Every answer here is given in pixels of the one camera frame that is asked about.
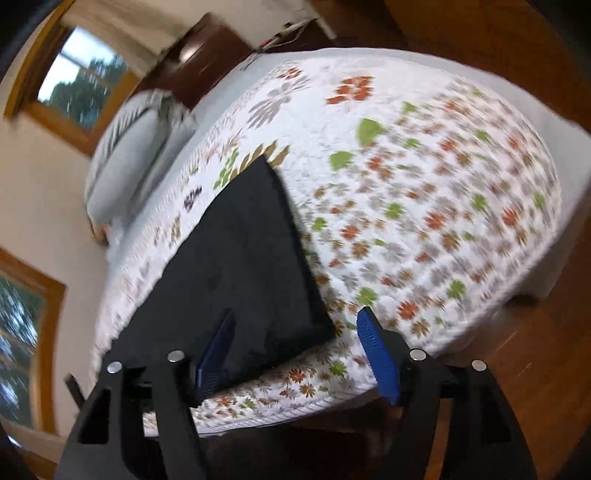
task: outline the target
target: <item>white wall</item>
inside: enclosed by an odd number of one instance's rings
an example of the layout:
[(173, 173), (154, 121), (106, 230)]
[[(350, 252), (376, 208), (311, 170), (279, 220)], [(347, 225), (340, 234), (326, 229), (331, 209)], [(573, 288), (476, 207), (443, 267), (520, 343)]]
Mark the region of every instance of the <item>white wall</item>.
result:
[[(0, 84), (1, 112), (28, 45)], [(93, 241), (82, 206), (88, 164), (26, 115), (11, 122), (0, 119), (0, 245), (67, 286), (53, 375), (62, 435), (76, 415), (63, 378), (71, 372), (83, 389), (89, 387), (90, 347), (106, 275), (104, 249)]]
[(304, 0), (140, 0), (177, 17), (188, 27), (207, 12), (221, 17), (252, 46), (275, 35), (289, 21), (308, 18)]

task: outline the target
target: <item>gray pillow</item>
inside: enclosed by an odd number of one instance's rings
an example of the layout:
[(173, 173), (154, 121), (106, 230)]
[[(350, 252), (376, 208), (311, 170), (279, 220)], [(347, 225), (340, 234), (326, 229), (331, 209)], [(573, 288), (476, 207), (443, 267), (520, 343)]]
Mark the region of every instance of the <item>gray pillow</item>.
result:
[(103, 162), (86, 201), (93, 223), (109, 223), (123, 215), (166, 140), (168, 126), (153, 109), (145, 110), (119, 138)]
[(182, 105), (181, 107), (183, 111), (178, 107), (174, 108), (173, 114), (176, 117), (171, 123), (170, 134), (131, 200), (128, 212), (130, 217), (135, 216), (142, 209), (151, 193), (169, 171), (180, 151), (197, 130), (197, 121), (194, 116), (186, 107)]
[(134, 124), (134, 122), (149, 109), (160, 111), (165, 110), (164, 114), (160, 114), (163, 118), (168, 117), (170, 108), (168, 105), (171, 99), (171, 92), (165, 90), (148, 90), (134, 95), (132, 98), (127, 100), (117, 111), (115, 117), (107, 127), (105, 133), (101, 137), (99, 144), (96, 146), (95, 153), (92, 156), (90, 162), (90, 168), (88, 175), (86, 176), (85, 192), (84, 192), (84, 203), (87, 204), (90, 196), (95, 188), (97, 179), (102, 174), (102, 170), (109, 163), (111, 154), (115, 150), (119, 140), (125, 135), (128, 129)]

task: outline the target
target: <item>metal screw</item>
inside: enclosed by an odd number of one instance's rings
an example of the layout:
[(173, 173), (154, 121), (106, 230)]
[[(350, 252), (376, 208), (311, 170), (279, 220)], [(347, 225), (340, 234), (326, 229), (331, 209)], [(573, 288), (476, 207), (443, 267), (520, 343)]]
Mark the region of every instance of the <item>metal screw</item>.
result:
[(420, 362), (421, 360), (425, 360), (427, 358), (427, 354), (420, 348), (415, 348), (413, 350), (410, 350), (410, 358), (417, 362)]
[(486, 370), (486, 363), (484, 363), (482, 360), (474, 360), (472, 361), (472, 368), (477, 372), (483, 372)]
[(181, 350), (173, 350), (168, 354), (167, 358), (169, 362), (175, 364), (176, 362), (180, 362), (184, 358), (184, 353)]
[(107, 366), (107, 371), (110, 374), (115, 374), (117, 372), (120, 372), (121, 369), (123, 368), (123, 365), (121, 364), (121, 362), (111, 362), (108, 366)]

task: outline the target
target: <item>wooden window frame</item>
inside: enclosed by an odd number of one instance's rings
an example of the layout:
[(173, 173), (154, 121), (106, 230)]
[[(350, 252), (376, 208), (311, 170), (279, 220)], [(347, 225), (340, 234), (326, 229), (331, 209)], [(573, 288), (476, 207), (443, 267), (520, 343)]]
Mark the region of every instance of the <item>wooden window frame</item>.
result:
[(25, 286), (46, 302), (37, 323), (37, 348), (28, 373), (29, 398), (33, 427), (55, 434), (53, 352), (66, 286), (21, 262), (3, 248), (0, 248), (0, 273)]
[(41, 29), (17, 74), (4, 110), (4, 117), (14, 119), (23, 112), (90, 157), (117, 110), (133, 92), (140, 78), (129, 68), (127, 69), (121, 80), (111, 90), (111, 95), (90, 130), (82, 128), (59, 111), (37, 100), (43, 80), (72, 33), (73, 29), (63, 25), (60, 20), (73, 2), (74, 0), (64, 1)]

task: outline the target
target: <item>floral bedspread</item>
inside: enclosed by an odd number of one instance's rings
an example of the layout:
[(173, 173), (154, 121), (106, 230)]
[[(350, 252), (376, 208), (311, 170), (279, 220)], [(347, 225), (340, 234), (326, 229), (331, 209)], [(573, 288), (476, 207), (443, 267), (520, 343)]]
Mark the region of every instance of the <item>floral bedspread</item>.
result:
[(260, 153), (288, 191), (338, 336), (206, 400), (193, 412), (202, 433), (291, 420), (375, 386), (356, 334), (364, 305), (440, 352), (556, 235), (553, 162), (498, 95), (389, 57), (289, 62), (222, 115), (162, 198), (105, 291), (95, 368), (207, 206)]

